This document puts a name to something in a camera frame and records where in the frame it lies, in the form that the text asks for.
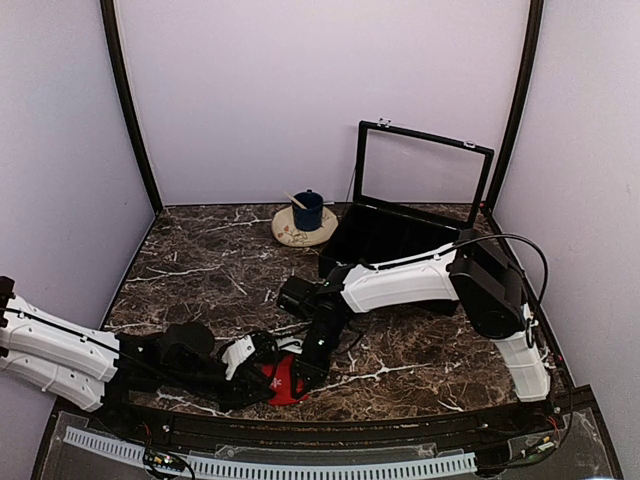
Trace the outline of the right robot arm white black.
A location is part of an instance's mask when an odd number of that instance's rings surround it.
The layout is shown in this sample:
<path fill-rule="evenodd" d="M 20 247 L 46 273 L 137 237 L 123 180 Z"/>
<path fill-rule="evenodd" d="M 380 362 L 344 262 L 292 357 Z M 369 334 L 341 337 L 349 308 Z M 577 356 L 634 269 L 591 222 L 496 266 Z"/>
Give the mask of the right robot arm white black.
<path fill-rule="evenodd" d="M 353 316 L 392 305 L 457 302 L 473 329 L 497 346 L 511 374 L 522 402 L 511 410 L 511 426 L 521 434 L 534 432 L 549 416 L 545 399 L 552 382 L 533 333 L 542 298 L 527 295 L 524 271 L 496 246 L 498 238 L 469 229 L 426 253 L 340 264 L 321 282 L 290 277 L 277 304 L 310 323 L 291 363 L 291 397 L 300 399 L 326 380 Z"/>

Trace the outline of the red Santa Christmas sock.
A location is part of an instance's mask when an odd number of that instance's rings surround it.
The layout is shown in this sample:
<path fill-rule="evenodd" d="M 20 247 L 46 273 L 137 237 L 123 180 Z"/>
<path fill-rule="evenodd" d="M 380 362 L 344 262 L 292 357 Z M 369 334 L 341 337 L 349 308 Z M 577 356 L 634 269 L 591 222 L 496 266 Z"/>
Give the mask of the red Santa Christmas sock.
<path fill-rule="evenodd" d="M 286 353 L 284 356 L 280 357 L 278 366 L 275 366 L 273 363 L 261 366 L 262 373 L 267 378 L 272 378 L 270 389 L 274 392 L 274 395 L 267 401 L 269 405 L 292 405 L 308 398 L 307 394 L 299 399 L 296 399 L 291 395 L 291 366 L 294 359 L 295 355 L 293 353 Z"/>

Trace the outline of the black compartment box glass lid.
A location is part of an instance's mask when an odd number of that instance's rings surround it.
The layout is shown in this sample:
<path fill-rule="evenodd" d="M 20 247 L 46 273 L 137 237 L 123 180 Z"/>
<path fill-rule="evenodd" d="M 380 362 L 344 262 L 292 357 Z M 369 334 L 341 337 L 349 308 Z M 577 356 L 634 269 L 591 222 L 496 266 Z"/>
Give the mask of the black compartment box glass lid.
<path fill-rule="evenodd" d="M 322 281 L 340 264 L 382 263 L 455 242 L 473 227 L 493 163 L 491 148 L 363 120 L 352 203 L 322 249 Z M 447 316 L 459 303 L 410 303 Z"/>

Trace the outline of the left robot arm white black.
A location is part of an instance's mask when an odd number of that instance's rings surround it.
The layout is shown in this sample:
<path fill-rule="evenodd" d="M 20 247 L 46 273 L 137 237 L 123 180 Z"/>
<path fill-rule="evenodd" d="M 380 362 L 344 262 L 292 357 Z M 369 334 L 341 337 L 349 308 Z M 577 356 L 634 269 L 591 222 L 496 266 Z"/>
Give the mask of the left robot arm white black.
<path fill-rule="evenodd" d="M 249 334 L 214 350 L 212 332 L 198 322 L 172 324 L 144 336 L 89 329 L 36 308 L 1 279 L 1 368 L 94 412 L 120 436 L 141 427 L 133 392 L 162 387 L 210 399 L 221 411 L 274 396 L 274 339 Z"/>

